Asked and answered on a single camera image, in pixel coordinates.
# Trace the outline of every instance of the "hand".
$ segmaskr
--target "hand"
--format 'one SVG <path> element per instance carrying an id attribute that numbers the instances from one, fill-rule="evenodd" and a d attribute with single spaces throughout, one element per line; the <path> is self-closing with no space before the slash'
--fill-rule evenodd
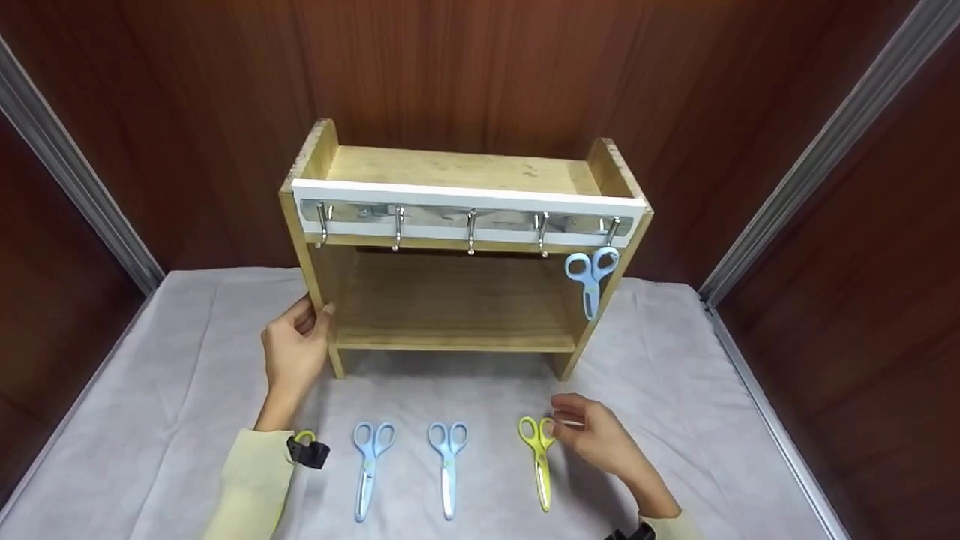
<path id="1" fill-rule="evenodd" d="M 587 463 L 622 480 L 648 518 L 674 518 L 680 507 L 613 411 L 580 394 L 557 394 L 552 433 Z"/>
<path id="2" fill-rule="evenodd" d="M 326 333 L 335 306 L 318 313 L 309 296 L 297 300 L 260 334 L 267 363 L 267 399 L 255 430 L 287 430 L 300 402 L 326 365 Z"/>

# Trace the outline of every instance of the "wooden shelf unit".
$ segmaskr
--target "wooden shelf unit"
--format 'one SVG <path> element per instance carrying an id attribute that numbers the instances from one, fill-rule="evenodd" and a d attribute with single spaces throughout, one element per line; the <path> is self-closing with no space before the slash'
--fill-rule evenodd
<path id="1" fill-rule="evenodd" d="M 404 238 L 392 252 L 391 236 L 331 233 L 319 247 L 320 235 L 303 230 L 294 179 L 644 199 L 608 139 L 586 160 L 549 160 L 341 146 L 333 122 L 318 121 L 279 197 L 314 304 L 338 306 L 329 345 L 337 378 L 350 350 L 377 349 L 548 353 L 567 379 L 653 217 L 647 206 L 587 321 L 564 260 L 595 246 L 547 244 L 541 258 L 536 244 L 477 241 L 481 253 L 468 256 L 464 240 Z"/>

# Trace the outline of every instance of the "metal hook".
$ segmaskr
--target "metal hook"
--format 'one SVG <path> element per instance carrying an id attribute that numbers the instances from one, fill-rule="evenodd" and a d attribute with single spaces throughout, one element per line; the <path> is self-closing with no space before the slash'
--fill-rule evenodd
<path id="1" fill-rule="evenodd" d="M 607 230 L 607 247 L 613 243 L 613 237 L 616 235 L 616 230 L 620 228 L 620 218 L 614 217 L 610 223 L 610 228 Z"/>
<path id="2" fill-rule="evenodd" d="M 326 205 L 323 202 L 317 205 L 317 215 L 320 217 L 320 241 L 314 247 L 320 249 L 326 243 Z"/>
<path id="3" fill-rule="evenodd" d="M 543 235 L 546 233 L 546 220 L 550 218 L 549 212 L 540 213 L 540 226 L 538 227 L 537 247 L 540 249 L 540 256 L 546 257 L 547 253 L 543 249 Z M 534 216 L 534 223 L 537 223 L 537 216 Z"/>
<path id="4" fill-rule="evenodd" d="M 467 212 L 467 255 L 473 255 L 473 229 L 476 227 L 477 210 Z"/>
<path id="5" fill-rule="evenodd" d="M 400 249 L 400 231 L 403 229 L 403 207 L 396 207 L 396 243 L 393 250 Z"/>

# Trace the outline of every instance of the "scissors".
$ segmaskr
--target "scissors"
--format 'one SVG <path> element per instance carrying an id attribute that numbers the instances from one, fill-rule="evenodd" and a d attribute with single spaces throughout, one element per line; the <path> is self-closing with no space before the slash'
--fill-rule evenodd
<path id="1" fill-rule="evenodd" d="M 464 429 L 464 439 L 459 443 L 453 434 L 453 431 L 457 428 Z M 440 429 L 440 442 L 433 442 L 434 429 Z M 451 521 L 456 508 L 457 495 L 456 455 L 467 445 L 467 424 L 454 422 L 448 430 L 446 426 L 440 422 L 434 422 L 427 428 L 426 440 L 430 442 L 430 446 L 444 459 L 444 467 L 440 471 L 441 498 L 444 502 L 444 517 L 447 521 Z"/>
<path id="2" fill-rule="evenodd" d="M 610 256 L 611 263 L 600 266 L 600 260 L 604 255 Z M 570 265 L 576 260 L 584 264 L 584 269 L 580 272 L 571 272 Z M 585 253 L 571 253 L 567 256 L 564 264 L 566 276 L 584 285 L 584 315 L 588 321 L 592 321 L 600 309 L 600 281 L 610 274 L 619 262 L 620 254 L 611 246 L 604 246 L 593 252 L 593 258 L 588 258 Z"/>
<path id="3" fill-rule="evenodd" d="M 540 423 L 529 416 L 524 416 L 516 425 L 516 430 L 520 432 L 520 438 L 523 442 L 534 449 L 534 473 L 537 477 L 537 495 L 540 497 L 540 508 L 544 512 L 550 511 L 550 467 L 546 462 L 546 449 L 553 444 L 553 437 L 547 437 L 543 430 L 543 423 L 550 418 L 541 418 Z M 533 435 L 527 436 L 523 433 L 523 427 L 530 426 Z"/>
<path id="4" fill-rule="evenodd" d="M 390 440 L 384 441 L 383 431 L 390 430 Z M 376 459 L 394 446 L 396 429 L 390 422 L 384 422 L 373 430 L 370 422 L 361 422 L 353 430 L 353 445 L 363 453 L 363 469 L 360 470 L 360 485 L 357 487 L 357 508 L 355 518 L 357 523 L 367 519 L 367 510 L 370 508 L 370 497 L 373 494 L 373 482 L 376 480 Z"/>

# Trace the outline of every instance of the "sleeve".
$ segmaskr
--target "sleeve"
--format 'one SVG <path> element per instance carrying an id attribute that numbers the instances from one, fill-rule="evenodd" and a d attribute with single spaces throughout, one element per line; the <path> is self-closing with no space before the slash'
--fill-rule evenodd
<path id="1" fill-rule="evenodd" d="M 270 540 L 290 487 L 292 431 L 241 430 L 220 475 L 221 493 L 204 540 Z"/>
<path id="2" fill-rule="evenodd" d="M 686 512 L 681 512 L 679 516 L 669 519 L 646 518 L 641 515 L 640 521 L 654 530 L 657 540 L 701 540 L 703 538 Z"/>

